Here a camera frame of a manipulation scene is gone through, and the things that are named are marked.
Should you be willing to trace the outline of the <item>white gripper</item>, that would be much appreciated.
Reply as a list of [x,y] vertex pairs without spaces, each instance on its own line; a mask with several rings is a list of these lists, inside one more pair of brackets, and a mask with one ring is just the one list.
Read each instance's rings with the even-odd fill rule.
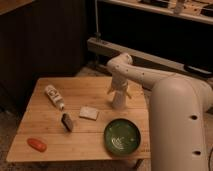
[[110,94],[114,91],[125,91],[125,95],[129,98],[132,99],[131,94],[126,91],[128,87],[128,81],[126,79],[121,79],[121,78],[112,78],[112,83],[111,86],[109,87],[107,94]]

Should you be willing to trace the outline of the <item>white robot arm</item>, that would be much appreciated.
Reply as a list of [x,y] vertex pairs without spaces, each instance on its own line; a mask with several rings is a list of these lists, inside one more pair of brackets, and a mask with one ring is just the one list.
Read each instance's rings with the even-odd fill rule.
[[151,90],[151,170],[208,171],[203,114],[213,107],[212,87],[179,73],[137,67],[127,53],[109,60],[107,69],[115,108],[125,105],[130,80]]

